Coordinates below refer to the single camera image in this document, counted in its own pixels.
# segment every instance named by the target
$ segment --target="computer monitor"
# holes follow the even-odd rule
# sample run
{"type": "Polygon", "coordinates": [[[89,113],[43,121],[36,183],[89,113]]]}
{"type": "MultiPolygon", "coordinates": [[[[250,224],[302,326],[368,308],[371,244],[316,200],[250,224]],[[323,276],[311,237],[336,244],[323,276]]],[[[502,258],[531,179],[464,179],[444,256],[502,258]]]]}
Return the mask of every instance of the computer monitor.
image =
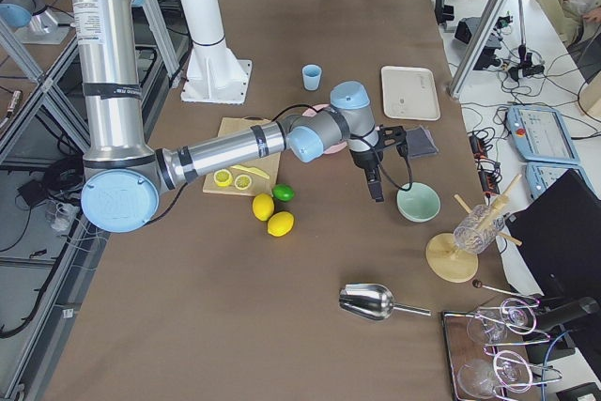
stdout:
{"type": "MultiPolygon", "coordinates": [[[[568,170],[507,225],[546,297],[601,303],[601,201],[577,172],[568,170]]],[[[601,378],[601,314],[565,326],[601,378]]]]}

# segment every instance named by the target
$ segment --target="metal scoop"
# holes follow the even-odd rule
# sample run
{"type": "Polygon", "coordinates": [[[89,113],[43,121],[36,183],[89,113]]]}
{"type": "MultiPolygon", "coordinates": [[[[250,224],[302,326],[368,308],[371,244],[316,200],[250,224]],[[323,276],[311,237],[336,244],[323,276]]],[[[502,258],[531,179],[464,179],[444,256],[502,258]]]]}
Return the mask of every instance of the metal scoop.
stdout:
{"type": "Polygon", "coordinates": [[[427,309],[395,303],[391,290],[379,284],[347,284],[340,290],[339,302],[343,309],[375,321],[388,318],[393,310],[432,315],[427,309]]]}

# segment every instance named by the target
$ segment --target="label on robot arm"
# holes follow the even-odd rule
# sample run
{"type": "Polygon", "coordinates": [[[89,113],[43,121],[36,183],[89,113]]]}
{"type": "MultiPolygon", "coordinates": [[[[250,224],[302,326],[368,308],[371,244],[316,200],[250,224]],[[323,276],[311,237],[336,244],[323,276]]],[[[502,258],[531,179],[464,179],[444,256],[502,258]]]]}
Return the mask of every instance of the label on robot arm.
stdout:
{"type": "Polygon", "coordinates": [[[98,2],[73,4],[78,44],[104,44],[104,30],[98,2]]]}

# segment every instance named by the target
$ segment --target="white tray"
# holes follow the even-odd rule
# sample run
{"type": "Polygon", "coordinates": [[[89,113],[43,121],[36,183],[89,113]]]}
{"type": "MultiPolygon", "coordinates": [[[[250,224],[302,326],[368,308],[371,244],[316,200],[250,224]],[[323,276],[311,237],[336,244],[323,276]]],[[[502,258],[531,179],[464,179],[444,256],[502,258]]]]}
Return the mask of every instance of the white tray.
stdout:
{"type": "Polygon", "coordinates": [[[439,98],[430,69],[385,66],[381,75],[384,115],[422,121],[440,118],[439,98]]]}

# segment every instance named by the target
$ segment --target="white desk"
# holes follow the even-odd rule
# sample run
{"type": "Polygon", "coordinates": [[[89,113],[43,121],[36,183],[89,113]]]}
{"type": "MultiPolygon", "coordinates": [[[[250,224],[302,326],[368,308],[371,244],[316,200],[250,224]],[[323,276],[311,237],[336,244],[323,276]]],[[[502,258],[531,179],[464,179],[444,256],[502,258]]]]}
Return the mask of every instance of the white desk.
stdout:
{"type": "MultiPolygon", "coordinates": [[[[458,21],[463,18],[481,16],[486,2],[487,0],[446,0],[446,5],[453,5],[455,7],[455,20],[452,23],[447,23],[447,27],[455,28],[458,21]]],[[[555,84],[577,93],[584,80],[579,70],[574,70],[577,69],[574,61],[569,55],[566,55],[567,51],[548,22],[547,17],[535,0],[523,0],[523,6],[526,24],[526,44],[529,50],[535,50],[543,56],[545,60],[545,74],[551,76],[551,80],[555,84]],[[550,65],[553,60],[560,55],[564,56],[556,60],[551,67],[550,65]],[[566,74],[561,77],[552,77],[554,74],[564,73],[566,74]]],[[[509,0],[506,8],[502,10],[502,15],[507,10],[513,16],[514,22],[511,29],[505,28],[502,30],[503,33],[510,31],[510,33],[504,36],[503,41],[509,49],[513,50],[520,44],[517,0],[509,0]]],[[[447,60],[453,72],[465,54],[467,45],[454,38],[455,32],[445,32],[442,26],[440,27],[440,34],[444,42],[447,60]]],[[[497,51],[497,56],[507,58],[509,56],[508,49],[503,47],[500,51],[497,51]]],[[[535,64],[538,63],[536,55],[532,58],[535,64]]],[[[497,68],[490,67],[488,69],[492,71],[497,68]]],[[[493,122],[493,116],[496,112],[496,107],[493,107],[493,105],[507,103],[513,101],[514,98],[511,94],[501,91],[501,82],[498,75],[502,74],[491,71],[473,71],[460,95],[460,102],[462,105],[477,111],[476,113],[464,108],[463,117],[467,131],[492,127],[496,131],[496,136],[501,136],[503,126],[493,122]],[[470,104],[471,102],[476,102],[483,106],[470,104]]],[[[573,94],[558,88],[549,80],[522,79],[519,83],[520,86],[531,87],[532,93],[540,91],[540,95],[536,98],[520,97],[524,103],[544,102],[549,106],[556,106],[576,99],[573,94]]],[[[517,86],[511,79],[508,79],[506,85],[508,87],[517,86]]],[[[586,136],[591,134],[593,129],[566,116],[583,120],[596,129],[601,130],[601,123],[595,123],[592,119],[583,115],[575,103],[568,103],[556,108],[564,114],[564,120],[572,136],[586,136]]],[[[516,174],[524,175],[526,163],[518,157],[511,137],[508,140],[497,140],[497,142],[498,145],[489,152],[489,157],[501,163],[503,180],[500,184],[500,189],[503,190],[516,174]]],[[[575,143],[581,159],[581,165],[591,180],[594,190],[599,194],[601,193],[599,138],[576,141],[575,143]]],[[[531,202],[530,189],[525,178],[522,178],[519,186],[511,193],[508,211],[522,210],[531,202]]],[[[499,245],[501,248],[505,246],[502,239],[500,239],[499,245]]],[[[534,281],[515,245],[508,243],[508,247],[502,255],[502,260],[507,280],[512,286],[524,294],[541,292],[540,287],[534,281]]],[[[553,365],[563,372],[563,380],[555,384],[550,384],[547,387],[548,393],[555,393],[559,390],[591,381],[595,381],[601,387],[601,382],[599,382],[599,379],[584,361],[578,350],[574,356],[553,361],[553,365]]]]}

